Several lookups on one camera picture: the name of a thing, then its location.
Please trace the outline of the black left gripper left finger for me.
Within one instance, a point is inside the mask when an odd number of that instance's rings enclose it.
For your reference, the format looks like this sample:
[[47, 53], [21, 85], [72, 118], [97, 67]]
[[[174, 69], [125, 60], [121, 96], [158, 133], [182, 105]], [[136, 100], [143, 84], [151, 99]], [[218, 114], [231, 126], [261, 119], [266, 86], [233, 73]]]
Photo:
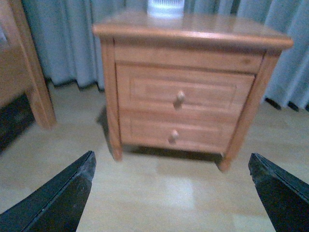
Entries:
[[0, 215], [2, 232], [75, 232], [96, 170], [88, 151], [25, 199]]

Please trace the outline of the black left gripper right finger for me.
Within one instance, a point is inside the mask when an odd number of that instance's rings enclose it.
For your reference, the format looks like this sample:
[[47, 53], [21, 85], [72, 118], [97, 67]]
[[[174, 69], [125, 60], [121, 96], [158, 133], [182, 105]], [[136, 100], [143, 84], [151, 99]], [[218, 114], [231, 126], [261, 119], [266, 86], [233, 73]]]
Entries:
[[309, 185], [258, 153], [248, 168], [258, 196], [277, 232], [309, 230]]

